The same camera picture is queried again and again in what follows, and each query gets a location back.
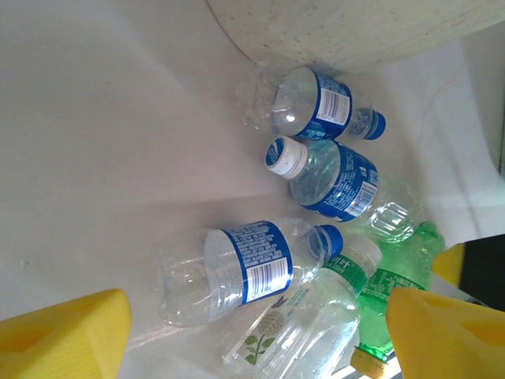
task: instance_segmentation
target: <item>barcode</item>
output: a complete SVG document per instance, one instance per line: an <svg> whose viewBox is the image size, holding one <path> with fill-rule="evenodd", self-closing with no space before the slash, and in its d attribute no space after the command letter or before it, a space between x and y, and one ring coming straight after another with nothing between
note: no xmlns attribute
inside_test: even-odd
<svg viewBox="0 0 505 379"><path fill-rule="evenodd" d="M349 97L337 92L321 89L321 101L317 116L319 120L345 125L350 111Z"/></svg>
<svg viewBox="0 0 505 379"><path fill-rule="evenodd" d="M286 258L247 268L247 302L284 289L288 279Z"/></svg>
<svg viewBox="0 0 505 379"><path fill-rule="evenodd" d="M368 182L361 184L360 192L357 193L356 198L344 212L349 213L354 217L358 217L365 209L372 203L373 198L377 193L377 187Z"/></svg>

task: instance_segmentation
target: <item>clear plastic bottle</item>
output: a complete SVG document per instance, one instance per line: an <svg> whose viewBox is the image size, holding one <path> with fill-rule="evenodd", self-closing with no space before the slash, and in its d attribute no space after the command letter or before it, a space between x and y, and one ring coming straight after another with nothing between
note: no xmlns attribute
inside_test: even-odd
<svg viewBox="0 0 505 379"><path fill-rule="evenodd" d="M336 227L302 219L258 221L174 235L155 248L170 325L205 325L247 302L307 283L331 258Z"/></svg>
<svg viewBox="0 0 505 379"><path fill-rule="evenodd" d="M225 363L251 377L329 377L357 330L357 295L381 258L365 236L346 238L342 254L325 263L311 283L279 296L224 357Z"/></svg>
<svg viewBox="0 0 505 379"><path fill-rule="evenodd" d="M386 128L386 119L362 90L304 66L270 64L243 87L245 124L266 133L349 144L375 140Z"/></svg>
<svg viewBox="0 0 505 379"><path fill-rule="evenodd" d="M290 180L294 200L302 207L347 222L373 238L402 241L421 219L419 196L406 183L336 141L316 141L307 147L277 137L265 163Z"/></svg>

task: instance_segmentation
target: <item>green plastic bottle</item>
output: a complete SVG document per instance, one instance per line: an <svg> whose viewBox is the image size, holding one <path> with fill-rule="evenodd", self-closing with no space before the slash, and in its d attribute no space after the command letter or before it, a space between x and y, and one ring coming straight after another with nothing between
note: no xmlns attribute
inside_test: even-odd
<svg viewBox="0 0 505 379"><path fill-rule="evenodd" d="M429 290L433 261L445 250L445 241L434 223L424 222L405 241L381 242L380 249L383 260L358 297L360 344L351 359L354 369L372 379L383 376L387 356L394 350L385 317L391 290L394 287Z"/></svg>

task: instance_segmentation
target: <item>empty plastic bottle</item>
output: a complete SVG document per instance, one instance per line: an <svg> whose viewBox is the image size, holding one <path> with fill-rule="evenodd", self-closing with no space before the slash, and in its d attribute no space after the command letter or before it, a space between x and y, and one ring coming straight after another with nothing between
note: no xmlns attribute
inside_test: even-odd
<svg viewBox="0 0 505 379"><path fill-rule="evenodd" d="M239 88L245 123L267 133L312 140L375 140L385 128L358 87L307 67L282 69L270 64L252 83Z"/></svg>
<svg viewBox="0 0 505 379"><path fill-rule="evenodd" d="M298 204L322 216L389 242L408 238L419 224L422 207L415 192L336 141L316 141L307 147L277 137L265 163L290 180Z"/></svg>
<svg viewBox="0 0 505 379"><path fill-rule="evenodd" d="M365 236L346 238L342 255L325 263L311 283L279 296L225 363L252 377L329 377L356 332L357 295L381 257L377 245Z"/></svg>
<svg viewBox="0 0 505 379"><path fill-rule="evenodd" d="M199 229L155 248L163 298L160 316L170 325L204 325L247 302L307 283L331 258L340 236L331 225L301 219L259 221L222 230Z"/></svg>
<svg viewBox="0 0 505 379"><path fill-rule="evenodd" d="M445 241L436 226L422 223L415 233L400 243L380 243L383 260L358 298L361 307L360 344L351 365L372 379L384 374L393 344L387 332L386 306L394 287L429 290L436 256L445 250Z"/></svg>

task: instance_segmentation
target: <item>yellow bottle cap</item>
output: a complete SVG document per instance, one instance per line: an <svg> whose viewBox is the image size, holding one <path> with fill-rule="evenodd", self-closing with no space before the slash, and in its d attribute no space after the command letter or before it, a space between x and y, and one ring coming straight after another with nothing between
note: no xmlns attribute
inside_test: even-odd
<svg viewBox="0 0 505 379"><path fill-rule="evenodd" d="M380 379L384 375L387 363L361 349L354 349L350 365L367 377Z"/></svg>

